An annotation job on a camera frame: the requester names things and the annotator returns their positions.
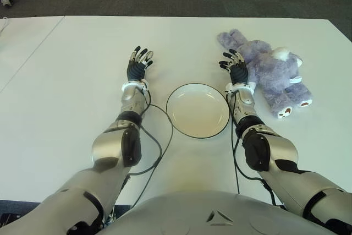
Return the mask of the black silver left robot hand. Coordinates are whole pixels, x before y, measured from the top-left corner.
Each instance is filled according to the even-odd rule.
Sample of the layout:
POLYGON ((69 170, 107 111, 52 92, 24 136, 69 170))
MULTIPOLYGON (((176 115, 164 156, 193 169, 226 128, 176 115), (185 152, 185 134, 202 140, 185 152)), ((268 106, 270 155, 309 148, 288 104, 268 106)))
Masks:
POLYGON ((129 59, 126 75, 128 81, 142 81, 145 77, 147 68, 153 64, 153 51, 147 48, 141 50, 141 47, 136 47, 129 59))

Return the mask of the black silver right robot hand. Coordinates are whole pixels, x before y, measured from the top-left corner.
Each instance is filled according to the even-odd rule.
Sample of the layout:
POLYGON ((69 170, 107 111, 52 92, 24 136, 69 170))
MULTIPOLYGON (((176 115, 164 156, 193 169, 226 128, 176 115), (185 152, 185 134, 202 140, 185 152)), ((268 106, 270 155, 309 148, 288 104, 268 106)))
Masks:
POLYGON ((233 49, 223 52, 222 55, 228 60, 219 61, 219 66, 229 73, 232 84, 247 84, 249 73, 242 55, 233 49))

